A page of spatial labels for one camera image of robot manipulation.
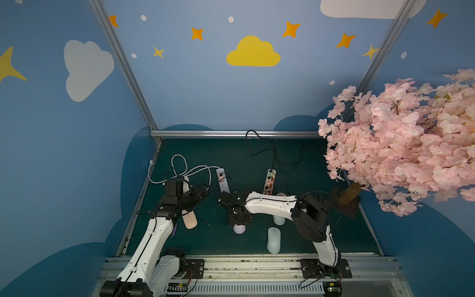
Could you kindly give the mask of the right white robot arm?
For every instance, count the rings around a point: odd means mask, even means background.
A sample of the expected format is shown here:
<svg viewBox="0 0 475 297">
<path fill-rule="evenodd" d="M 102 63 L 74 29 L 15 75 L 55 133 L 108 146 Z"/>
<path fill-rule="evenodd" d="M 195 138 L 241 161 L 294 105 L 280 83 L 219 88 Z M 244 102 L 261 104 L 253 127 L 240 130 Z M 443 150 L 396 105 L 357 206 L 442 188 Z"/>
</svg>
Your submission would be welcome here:
<svg viewBox="0 0 475 297">
<path fill-rule="evenodd" d="M 322 267 L 335 268 L 341 254 L 333 240 L 326 203 L 309 193 L 297 196 L 270 196 L 251 192 L 245 200 L 223 192 L 218 204 L 228 211 L 230 226 L 245 226 L 254 214 L 274 215 L 292 221 L 299 233 L 313 245 Z"/>
</svg>

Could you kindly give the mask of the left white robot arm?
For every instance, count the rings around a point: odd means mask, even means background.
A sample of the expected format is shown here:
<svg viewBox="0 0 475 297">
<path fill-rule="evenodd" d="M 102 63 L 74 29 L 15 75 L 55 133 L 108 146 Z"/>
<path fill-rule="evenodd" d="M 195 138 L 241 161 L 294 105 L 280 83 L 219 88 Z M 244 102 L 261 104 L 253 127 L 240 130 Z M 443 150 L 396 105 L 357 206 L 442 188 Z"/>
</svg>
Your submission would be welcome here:
<svg viewBox="0 0 475 297">
<path fill-rule="evenodd" d="M 191 281 L 199 271 L 187 264 L 181 249 L 163 247 L 180 218 L 191 213 L 208 195 L 209 186 L 189 184 L 184 178 L 165 182 L 165 194 L 147 212 L 150 220 L 135 253 L 115 280 L 101 287 L 101 297 L 158 297 L 165 295 L 173 279 Z"/>
</svg>

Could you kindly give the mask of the white power strip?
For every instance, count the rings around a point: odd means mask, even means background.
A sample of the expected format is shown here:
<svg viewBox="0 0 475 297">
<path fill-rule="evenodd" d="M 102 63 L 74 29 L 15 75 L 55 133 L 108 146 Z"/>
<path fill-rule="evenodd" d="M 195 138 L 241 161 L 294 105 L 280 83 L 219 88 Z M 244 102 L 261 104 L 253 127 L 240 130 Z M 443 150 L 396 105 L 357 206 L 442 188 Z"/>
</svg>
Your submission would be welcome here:
<svg viewBox="0 0 475 297">
<path fill-rule="evenodd" d="M 230 187 L 229 187 L 228 182 L 227 182 L 227 177 L 226 177 L 225 170 L 223 168 L 217 168 L 216 169 L 216 175 L 217 175 L 217 178 L 218 178 L 218 185 L 219 185 L 219 188 L 220 188 L 220 192 L 230 194 L 231 191 L 230 191 Z"/>
</svg>

